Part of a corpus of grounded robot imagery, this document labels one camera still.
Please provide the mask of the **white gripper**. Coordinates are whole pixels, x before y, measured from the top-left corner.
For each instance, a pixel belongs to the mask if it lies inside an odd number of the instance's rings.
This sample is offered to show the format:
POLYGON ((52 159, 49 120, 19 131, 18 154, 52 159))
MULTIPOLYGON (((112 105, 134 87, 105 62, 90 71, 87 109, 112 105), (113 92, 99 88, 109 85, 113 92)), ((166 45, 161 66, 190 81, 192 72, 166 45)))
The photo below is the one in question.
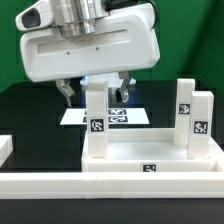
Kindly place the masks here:
POLYGON ((116 101, 127 102, 130 71, 151 68, 160 58, 157 21, 155 3, 138 0, 38 0, 15 19, 26 75, 34 82, 56 80, 69 107, 68 78, 111 72, 122 80, 116 101))

